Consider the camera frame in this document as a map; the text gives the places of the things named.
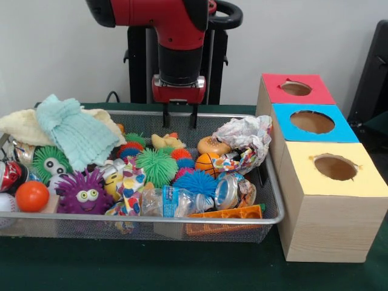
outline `green spiky ball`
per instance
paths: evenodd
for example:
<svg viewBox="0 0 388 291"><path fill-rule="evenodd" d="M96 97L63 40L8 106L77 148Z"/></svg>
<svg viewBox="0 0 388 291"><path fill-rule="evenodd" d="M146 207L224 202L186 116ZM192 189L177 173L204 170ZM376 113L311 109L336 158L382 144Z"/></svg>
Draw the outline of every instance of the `green spiky ball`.
<svg viewBox="0 0 388 291"><path fill-rule="evenodd" d="M162 151L163 153L171 156L171 153L175 150L173 147L163 147L161 149L159 149L160 151Z"/></svg>
<svg viewBox="0 0 388 291"><path fill-rule="evenodd" d="M178 165L171 156L152 149L145 149L138 154L136 167L144 169L145 182L151 182L155 188L169 185L178 171Z"/></svg>
<svg viewBox="0 0 388 291"><path fill-rule="evenodd" d="M35 168L37 174L42 179L44 184L47 184L49 179L53 176L53 174L46 170L44 167L45 161L49 158L56 159L65 168L64 173L72 173L73 169L69 164L65 154L62 153L60 149L50 145L41 147L35 151L32 166Z"/></svg>
<svg viewBox="0 0 388 291"><path fill-rule="evenodd" d="M140 143L143 147L146 147L145 139L142 137L142 135L138 135L137 133L127 133L125 135L126 141L136 141Z"/></svg>

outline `purple spiky toy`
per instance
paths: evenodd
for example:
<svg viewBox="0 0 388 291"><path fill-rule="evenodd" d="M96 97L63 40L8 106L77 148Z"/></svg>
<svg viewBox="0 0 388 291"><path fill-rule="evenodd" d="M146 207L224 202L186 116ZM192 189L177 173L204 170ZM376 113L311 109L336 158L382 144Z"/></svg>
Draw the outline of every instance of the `purple spiky toy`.
<svg viewBox="0 0 388 291"><path fill-rule="evenodd" d="M58 183L62 200L58 213L72 214L105 214L112 206L113 198L101 187L99 183L102 173L95 169L92 173L85 170L86 176L81 172L65 176Z"/></svg>

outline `red can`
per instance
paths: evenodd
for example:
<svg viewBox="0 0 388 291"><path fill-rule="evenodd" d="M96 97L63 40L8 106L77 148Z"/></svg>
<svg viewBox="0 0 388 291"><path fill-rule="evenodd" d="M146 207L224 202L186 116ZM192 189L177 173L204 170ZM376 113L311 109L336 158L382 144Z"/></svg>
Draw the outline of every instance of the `red can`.
<svg viewBox="0 0 388 291"><path fill-rule="evenodd" d="M28 168L15 161L0 162L0 192L14 194L28 179Z"/></svg>

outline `clear plastic bottle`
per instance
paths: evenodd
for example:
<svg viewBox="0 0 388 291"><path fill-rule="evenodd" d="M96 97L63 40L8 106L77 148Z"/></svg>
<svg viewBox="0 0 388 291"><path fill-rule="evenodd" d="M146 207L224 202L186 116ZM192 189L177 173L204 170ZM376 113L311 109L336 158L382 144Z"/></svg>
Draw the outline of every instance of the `clear plastic bottle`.
<svg viewBox="0 0 388 291"><path fill-rule="evenodd" d="M186 189L164 186L163 189L145 190L142 194L141 215L187 217L214 207L214 200Z"/></svg>

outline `metal mesh basket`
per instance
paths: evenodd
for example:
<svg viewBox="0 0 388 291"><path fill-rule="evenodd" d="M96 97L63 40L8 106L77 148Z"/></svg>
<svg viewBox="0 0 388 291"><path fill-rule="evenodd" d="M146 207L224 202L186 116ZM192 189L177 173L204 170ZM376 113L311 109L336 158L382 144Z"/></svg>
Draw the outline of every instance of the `metal mesh basket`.
<svg viewBox="0 0 388 291"><path fill-rule="evenodd" d="M231 118L245 115L199 114L196 129L189 128L188 113L171 113L171 126L162 128L160 112L110 112L114 122L124 125L126 132L142 133L149 138L151 134L165 135L178 132L179 138L187 148L197 155L198 141L211 135L218 127ZM0 146L5 154L9 137L0 138ZM268 155L261 166L267 173L263 177L259 168L250 173L251 182L256 185L256 204L264 203L266 210L263 219L219 219L219 218L161 218L104 215L67 215L0 212L0 219L12 219L14 223L0 229L0 236L31 236L47 238L94 238L94 239L158 239L181 241L230 241L260 243L273 224L284 216L283 202ZM187 227L206 229L206 234L188 235Z"/></svg>

